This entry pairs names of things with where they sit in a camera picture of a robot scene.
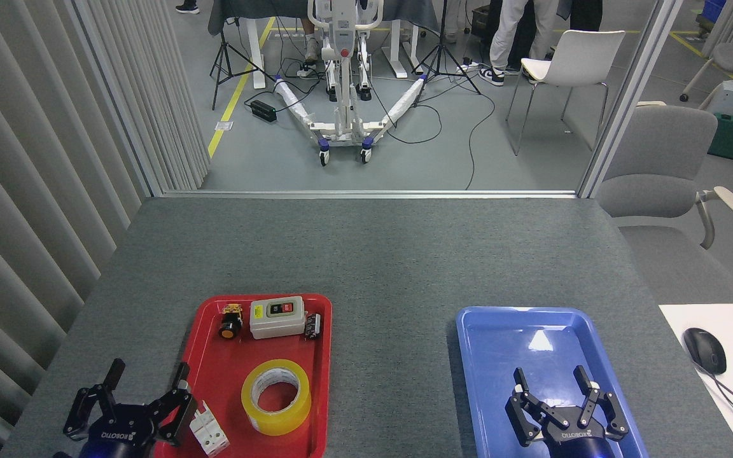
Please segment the computer mouse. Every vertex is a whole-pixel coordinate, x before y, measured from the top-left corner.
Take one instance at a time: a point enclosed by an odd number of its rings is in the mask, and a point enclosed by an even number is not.
[[[725,372],[725,351],[720,341],[709,331],[689,328],[683,332],[683,343],[692,361],[713,375]]]

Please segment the table leg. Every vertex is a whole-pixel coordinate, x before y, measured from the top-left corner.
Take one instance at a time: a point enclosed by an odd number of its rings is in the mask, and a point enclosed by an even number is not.
[[[417,59],[417,40],[420,36],[420,30],[418,26],[412,26],[412,43],[404,43],[403,48],[409,56],[409,62],[412,64],[413,69],[418,69],[418,74],[422,74],[422,67],[418,67],[420,61]]]
[[[248,44],[251,49],[251,60],[260,69],[265,69],[265,63],[262,60],[262,50],[259,49],[259,35],[256,33],[256,20],[253,18],[242,18],[245,24],[245,32],[248,35]],[[265,75],[262,72],[253,72],[253,89],[263,89],[265,87]]]
[[[392,21],[392,30],[389,37],[389,47],[382,47],[380,50],[384,52],[386,60],[389,61],[389,65],[392,66],[393,72],[395,72],[395,78],[405,79],[407,77],[407,70],[404,69],[398,58],[401,43],[401,21]]]

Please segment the blue tray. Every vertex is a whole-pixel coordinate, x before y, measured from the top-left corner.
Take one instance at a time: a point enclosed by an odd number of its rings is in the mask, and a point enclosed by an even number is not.
[[[649,456],[593,322],[582,311],[466,307],[457,313],[457,335],[480,458],[548,458],[544,443],[522,447],[514,435],[505,413],[515,385],[513,373],[522,368],[531,393],[542,401],[578,406],[584,402],[573,378],[579,364],[602,389],[614,391],[622,404],[629,434],[618,443],[609,441],[616,456]],[[600,407],[593,417],[607,424]]]

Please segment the white terminal block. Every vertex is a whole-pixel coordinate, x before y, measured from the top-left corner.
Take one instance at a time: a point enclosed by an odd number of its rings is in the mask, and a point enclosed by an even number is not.
[[[197,409],[194,412],[194,420],[192,420],[190,426],[194,437],[203,447],[203,452],[208,456],[216,456],[226,449],[230,443],[225,432],[216,422],[216,418],[206,401],[203,401],[203,407],[206,408],[206,411],[200,413],[200,409]]]
[[[248,315],[254,339],[293,336],[305,331],[305,302],[302,296],[251,302]]]

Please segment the white chair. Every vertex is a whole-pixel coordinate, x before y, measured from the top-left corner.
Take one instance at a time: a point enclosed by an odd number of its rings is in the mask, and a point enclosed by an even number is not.
[[[549,84],[558,87],[570,87],[567,102],[564,103],[561,120],[564,121],[564,112],[567,111],[570,96],[573,95],[573,87],[590,86],[600,84],[604,87],[604,101],[601,104],[601,115],[596,130],[596,142],[599,138],[599,130],[604,117],[604,107],[607,105],[609,89],[604,83],[620,43],[624,38],[623,30],[617,32],[583,32],[581,30],[567,30],[559,39],[553,60],[523,59],[522,69],[529,73],[533,79],[533,87],[530,90],[530,100],[527,102],[527,110],[522,121],[519,140],[514,147],[514,155],[519,155],[522,145],[522,134],[527,124],[527,114],[530,113],[530,104],[533,102],[533,93],[536,87],[541,84]],[[517,98],[517,86],[514,86],[514,95],[511,98],[511,106],[508,107],[508,114],[505,121],[511,116],[511,108],[514,106],[514,99]]]

